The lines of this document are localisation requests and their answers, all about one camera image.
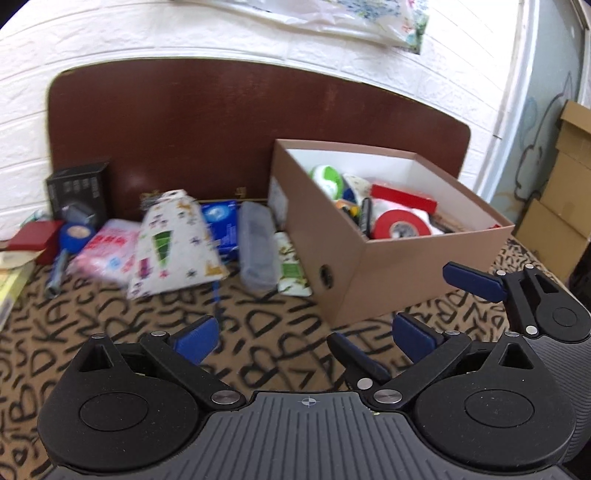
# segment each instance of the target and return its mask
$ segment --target brown headboard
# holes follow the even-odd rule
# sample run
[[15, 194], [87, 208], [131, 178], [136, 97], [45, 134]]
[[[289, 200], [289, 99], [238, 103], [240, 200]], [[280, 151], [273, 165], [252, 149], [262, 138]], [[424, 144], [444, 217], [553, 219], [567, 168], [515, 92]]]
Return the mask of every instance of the brown headboard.
[[267, 196], [276, 138], [417, 152], [457, 177], [467, 125], [387, 90], [289, 67], [142, 59], [68, 70], [52, 83], [54, 169], [109, 157], [113, 213], [139, 218], [144, 192]]

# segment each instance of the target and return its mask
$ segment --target tape roll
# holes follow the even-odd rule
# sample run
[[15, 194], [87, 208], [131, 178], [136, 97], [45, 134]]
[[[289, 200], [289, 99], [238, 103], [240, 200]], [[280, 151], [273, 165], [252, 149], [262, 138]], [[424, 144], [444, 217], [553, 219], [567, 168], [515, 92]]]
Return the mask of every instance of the tape roll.
[[67, 223], [60, 229], [60, 248], [76, 255], [95, 235], [95, 230], [87, 225]]
[[389, 210], [375, 221], [373, 238], [409, 238], [424, 235], [431, 235], [431, 230], [414, 213], [406, 210]]

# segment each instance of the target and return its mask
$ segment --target wall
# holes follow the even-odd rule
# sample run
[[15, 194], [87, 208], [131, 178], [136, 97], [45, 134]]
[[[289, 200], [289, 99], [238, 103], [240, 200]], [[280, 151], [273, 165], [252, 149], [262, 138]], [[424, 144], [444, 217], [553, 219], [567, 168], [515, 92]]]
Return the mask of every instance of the wall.
[[110, 59], [258, 60], [402, 93], [470, 126], [460, 179], [474, 187], [508, 75], [517, 0], [431, 3], [428, 36], [416, 56], [170, 0], [29, 0], [0, 30], [0, 239], [46, 206], [46, 92], [52, 79]]

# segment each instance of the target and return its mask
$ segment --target blue tape roll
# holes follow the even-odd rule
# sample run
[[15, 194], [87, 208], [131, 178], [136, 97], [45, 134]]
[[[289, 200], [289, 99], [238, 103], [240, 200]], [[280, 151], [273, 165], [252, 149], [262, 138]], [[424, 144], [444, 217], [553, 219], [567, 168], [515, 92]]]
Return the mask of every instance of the blue tape roll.
[[96, 231], [88, 226], [79, 223], [67, 223], [60, 229], [60, 249], [76, 255], [82, 251], [84, 246], [96, 234]]

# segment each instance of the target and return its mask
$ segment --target red box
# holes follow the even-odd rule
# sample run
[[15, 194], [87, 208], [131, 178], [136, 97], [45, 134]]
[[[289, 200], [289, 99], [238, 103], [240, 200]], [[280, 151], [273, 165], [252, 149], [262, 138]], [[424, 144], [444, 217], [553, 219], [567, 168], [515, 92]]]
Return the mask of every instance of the red box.
[[8, 242], [7, 250], [45, 250], [35, 262], [38, 265], [51, 265], [60, 252], [60, 228], [63, 224], [63, 220], [26, 223]]

